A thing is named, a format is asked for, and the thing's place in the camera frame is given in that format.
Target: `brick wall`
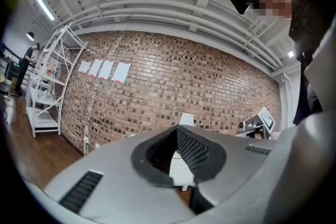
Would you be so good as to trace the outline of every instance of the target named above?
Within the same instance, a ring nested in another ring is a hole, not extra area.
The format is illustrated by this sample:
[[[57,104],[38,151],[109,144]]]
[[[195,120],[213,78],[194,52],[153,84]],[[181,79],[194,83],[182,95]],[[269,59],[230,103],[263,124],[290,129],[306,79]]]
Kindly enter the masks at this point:
[[[238,124],[266,106],[281,122],[278,83],[250,64],[193,41],[135,31],[81,35],[88,48],[79,58],[64,99],[62,118],[76,136],[95,143],[141,130],[178,124],[182,112],[195,125],[235,134]],[[114,61],[108,81],[78,73],[82,60]],[[124,84],[111,81],[119,61],[131,63]],[[62,133],[80,150],[82,141]]]

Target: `wall light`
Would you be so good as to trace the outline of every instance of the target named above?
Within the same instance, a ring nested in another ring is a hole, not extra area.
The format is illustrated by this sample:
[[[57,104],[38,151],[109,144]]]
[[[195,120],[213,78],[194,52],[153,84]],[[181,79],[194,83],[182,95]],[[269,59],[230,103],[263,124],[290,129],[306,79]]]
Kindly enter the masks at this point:
[[[33,32],[28,32],[26,36],[31,40],[34,41],[34,33]]]
[[[42,0],[37,0],[37,2],[40,4],[41,8],[44,10],[44,12],[48,15],[50,20],[55,20],[53,15],[50,13],[50,11],[47,9],[46,5],[43,3]]]

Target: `black clothing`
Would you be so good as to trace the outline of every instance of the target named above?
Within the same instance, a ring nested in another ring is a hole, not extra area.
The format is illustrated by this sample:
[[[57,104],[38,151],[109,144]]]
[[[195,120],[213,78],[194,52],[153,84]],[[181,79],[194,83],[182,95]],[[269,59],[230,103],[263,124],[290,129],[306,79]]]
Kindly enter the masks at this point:
[[[331,25],[335,14],[333,0],[295,0],[293,3],[292,20],[289,36],[295,41],[295,55],[301,62],[301,81],[298,108],[293,123],[298,125],[303,119],[318,112],[320,108],[317,98],[308,103],[308,81],[304,76],[312,55],[319,47],[321,39]]]
[[[29,61],[26,59],[26,56],[31,58],[32,54],[33,54],[33,48],[30,47],[29,49],[27,49],[26,54],[20,61],[20,71],[19,71],[19,76],[17,78],[16,87],[15,87],[16,92],[19,92],[21,90],[21,84],[22,84],[23,78],[29,66]]]
[[[26,54],[23,56],[23,58],[20,61],[20,66],[21,67],[28,67],[29,66],[29,61],[26,59],[26,56],[31,58],[32,54],[33,54],[33,48],[30,47],[29,49],[27,49]]]

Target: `white paper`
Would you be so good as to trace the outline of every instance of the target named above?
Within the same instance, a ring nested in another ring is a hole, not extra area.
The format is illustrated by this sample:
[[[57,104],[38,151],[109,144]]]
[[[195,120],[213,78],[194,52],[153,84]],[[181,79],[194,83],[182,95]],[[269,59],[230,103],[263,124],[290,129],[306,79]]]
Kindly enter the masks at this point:
[[[103,62],[102,59],[95,59],[93,65],[90,69],[89,76],[95,77],[98,73],[101,63]]]
[[[182,113],[179,124],[194,126],[194,114]]]
[[[124,83],[130,67],[131,67],[130,63],[120,62],[113,74],[112,80],[114,80],[117,83]]]
[[[105,62],[103,63],[103,66],[100,69],[98,78],[100,78],[100,79],[108,79],[109,75],[111,73],[113,64],[114,64],[113,61],[105,60]]]
[[[83,72],[83,73],[88,72],[90,64],[91,64],[91,62],[82,61],[82,63],[80,64],[80,67],[78,69],[78,72]]]

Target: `pipe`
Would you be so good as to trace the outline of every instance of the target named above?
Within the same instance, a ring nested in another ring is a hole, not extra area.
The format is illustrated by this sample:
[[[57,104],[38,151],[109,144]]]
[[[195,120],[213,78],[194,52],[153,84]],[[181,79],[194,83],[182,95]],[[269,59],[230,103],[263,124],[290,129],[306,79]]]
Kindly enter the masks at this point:
[[[174,18],[169,18],[169,17],[164,17],[164,16],[157,16],[157,15],[146,15],[146,14],[118,14],[118,15],[109,15],[109,16],[105,16],[104,18],[94,18],[94,19],[90,19],[84,22],[81,22],[81,24],[87,23],[87,22],[91,22],[94,20],[103,20],[103,19],[107,19],[107,18],[116,18],[116,17],[144,17],[144,18],[156,18],[156,19],[163,19],[163,20],[167,20],[169,22],[177,22],[180,24],[186,24],[186,25],[194,25],[193,23],[189,22],[189,21],[184,21],[184,20],[180,20],[180,19],[174,19]],[[239,47],[240,49],[244,49],[242,44],[240,44],[239,42],[235,41],[234,39],[231,39],[219,32],[216,32],[214,30],[211,30],[207,27],[204,26],[200,26],[198,25],[198,28],[204,31],[207,31],[217,37],[219,37],[220,39],[229,42],[233,45],[236,45],[237,47]],[[267,61],[265,61],[262,57],[258,56],[255,52],[248,50],[254,57],[256,57],[259,61],[261,61],[262,63],[264,63],[265,65],[267,65],[268,67],[272,68],[273,70],[275,70],[275,68],[270,65]]]
[[[288,84],[287,84],[287,80],[285,80],[285,76],[281,75],[281,80],[285,83],[285,87],[286,87],[286,99],[287,99],[287,126],[289,127],[290,125],[290,119],[292,119],[293,117],[293,106],[289,100],[289,96],[291,95],[289,92],[289,88],[288,88]]]
[[[104,18],[108,18],[108,17],[112,18],[112,17],[130,17],[130,16],[136,16],[135,14],[132,14],[132,15],[130,15],[130,14],[126,14],[126,15],[121,14],[121,15],[119,15],[119,14],[118,14],[118,16],[105,16],[105,15],[108,15],[108,14],[114,14],[114,13],[118,13],[118,12],[131,12],[131,13],[135,13],[135,12],[145,12],[145,13],[166,14],[167,16],[172,16],[172,15],[175,14],[175,16],[180,16],[180,17],[183,17],[183,18],[188,18],[188,19],[191,20],[191,21],[196,21],[196,22],[199,22],[199,23],[201,23],[201,24],[209,25],[209,26],[212,26],[213,28],[217,28],[217,29],[219,29],[219,30],[222,31],[222,32],[225,32],[225,33],[227,33],[227,34],[231,34],[231,35],[234,36],[235,38],[240,39],[242,42],[245,42],[245,41],[246,41],[246,39],[245,39],[244,37],[242,37],[242,36],[240,36],[240,35],[238,35],[238,34],[232,32],[232,31],[230,31],[230,30],[228,30],[228,29],[226,29],[226,28],[224,28],[224,27],[222,27],[222,26],[220,26],[220,25],[217,25],[217,24],[215,24],[215,23],[209,22],[209,21],[207,21],[207,20],[205,20],[205,19],[202,19],[202,18],[193,16],[193,15],[188,15],[188,14],[185,14],[185,13],[175,12],[175,11],[172,11],[172,10],[162,10],[162,9],[153,9],[153,8],[122,8],[122,9],[114,9],[114,10],[108,10],[108,11],[105,11],[105,12],[103,12],[103,15],[104,15]],[[75,21],[73,22],[73,25],[76,25],[76,24],[78,24],[79,22],[80,22],[81,24],[83,24],[83,23],[86,23],[86,22],[91,22],[91,21],[93,21],[93,20],[102,19],[101,17],[99,17],[99,18],[93,18],[93,17],[97,17],[97,16],[100,16],[100,14],[99,14],[99,13],[96,13],[96,14],[91,14],[91,15],[89,15],[89,16],[87,16],[87,17],[80,18],[80,19],[78,19],[78,20],[75,20]],[[82,20],[85,19],[85,18],[93,18],[93,19],[82,21]],[[257,51],[258,53],[260,53],[261,55],[263,55],[264,58],[266,58],[266,59],[267,59],[269,62],[271,62],[274,66],[279,67],[279,66],[275,63],[275,61],[273,61],[273,59],[271,59],[271,58],[270,58],[264,51],[262,51],[260,48],[258,48],[257,46],[255,46],[255,45],[252,44],[251,42],[249,42],[248,44],[252,47],[252,49],[254,49],[254,50]],[[270,65],[269,63],[267,63],[266,65],[269,66],[270,68],[272,68],[273,70],[275,70],[275,68],[274,68],[272,65]]]
[[[272,22],[269,26],[267,26],[263,31],[261,31],[258,35],[257,35],[257,38],[261,37],[269,28],[271,28],[274,24],[276,23],[276,21]]]
[[[203,25],[207,25],[211,28],[217,29],[223,33],[226,33],[228,35],[231,35],[232,37],[235,37],[236,39],[240,40],[241,42],[246,42],[247,40],[240,36],[237,33],[234,33],[233,31],[224,28],[223,26],[220,26],[216,23],[213,22],[209,22],[205,19],[199,18],[197,16],[193,16],[193,15],[189,15],[189,14],[185,14],[185,13],[181,13],[181,12],[177,12],[174,10],[165,10],[165,9],[156,9],[156,8],[121,8],[121,9],[114,9],[114,10],[108,10],[106,12],[103,12],[104,15],[110,15],[110,14],[117,14],[117,13],[145,13],[145,14],[159,14],[159,15],[166,15],[166,16],[175,16],[175,17],[181,17],[183,19],[187,19],[190,20],[192,22],[198,22],[200,24]],[[277,65],[277,63],[270,58],[263,50],[261,50],[260,48],[258,48],[256,45],[249,43],[249,45],[252,47],[253,50],[257,51],[258,53],[260,53],[265,59],[267,59],[270,63],[272,63],[275,67],[279,67]]]
[[[231,22],[229,19],[216,14],[215,12],[211,12],[210,10],[207,10],[205,8],[197,7],[194,5],[186,4],[186,3],[181,3],[177,1],[168,1],[168,0],[121,0],[121,1],[114,1],[114,2],[108,2],[99,5],[100,8],[110,8],[114,6],[119,6],[119,5],[127,5],[127,4],[157,4],[157,5],[167,5],[167,6],[172,6],[172,7],[179,7],[179,8],[185,8],[189,10],[193,10],[195,12],[200,12],[203,13],[206,16],[212,17],[216,20],[219,20],[220,22],[223,22],[224,24],[227,24],[231,26],[232,28],[237,29],[241,33],[245,34],[246,36],[252,38],[258,45],[260,45],[265,51],[267,51],[278,63],[280,66],[283,66],[282,62],[280,59],[264,44],[260,41],[259,38],[255,37],[252,33],[244,29],[243,27]],[[91,9],[84,10],[83,12],[80,12],[79,14],[83,13],[88,13],[92,11]],[[68,22],[68,20],[71,20],[72,18],[68,18],[65,21],[63,21],[61,24],[64,24]]]
[[[292,89],[293,89],[293,87],[292,87],[292,80],[290,79],[290,77],[289,76],[287,76],[287,74],[286,74],[286,72],[284,72],[283,73],[283,75],[284,75],[284,77],[288,80],[288,82],[289,82],[289,87],[290,87],[290,101],[291,101],[291,104],[292,104],[292,106],[291,106],[291,114],[292,114],[292,117],[294,116],[294,110],[293,110],[293,103],[294,103],[294,99],[293,99],[293,94],[292,94]]]
[[[299,69],[301,66],[301,63],[299,61],[294,61],[292,64],[289,64],[289,65],[286,65],[280,69],[278,69],[277,71],[271,73],[271,77],[272,78],[275,78],[276,76],[284,73],[284,72],[287,72],[288,74],[289,73],[292,73],[293,71],[296,71],[297,69]]]
[[[167,25],[158,25],[155,22],[152,23],[153,24],[144,22],[142,23],[134,22],[134,23],[97,25],[76,30],[75,34],[82,35],[102,31],[140,31],[140,32],[150,32],[150,33],[158,33],[168,36],[180,37],[224,51],[255,66],[268,76],[270,75],[269,69],[265,67],[265,65],[262,65],[259,61],[253,59],[252,57],[249,57],[247,54],[243,53],[241,50],[238,50],[236,47],[232,46],[231,44],[228,44],[227,42],[216,40],[215,38],[209,37],[207,35],[199,35],[194,32],[190,32],[187,29],[180,29]]]

